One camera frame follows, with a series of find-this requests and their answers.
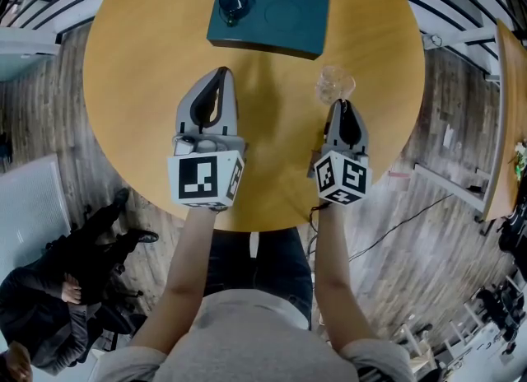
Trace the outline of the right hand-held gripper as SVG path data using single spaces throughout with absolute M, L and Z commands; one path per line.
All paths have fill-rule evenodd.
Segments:
M 308 177 L 315 180 L 321 200 L 350 205 L 367 195 L 372 176 L 368 143 L 366 123 L 358 109 L 349 100 L 336 100 L 326 119 L 324 145 L 312 151 L 308 169 Z

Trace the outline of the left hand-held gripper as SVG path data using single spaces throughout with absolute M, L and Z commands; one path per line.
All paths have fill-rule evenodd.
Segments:
M 233 205 L 245 168 L 245 141 L 236 136 L 237 121 L 229 68 L 216 68 L 191 87 L 178 105 L 179 134 L 174 138 L 174 155 L 167 159 L 173 203 L 216 210 Z

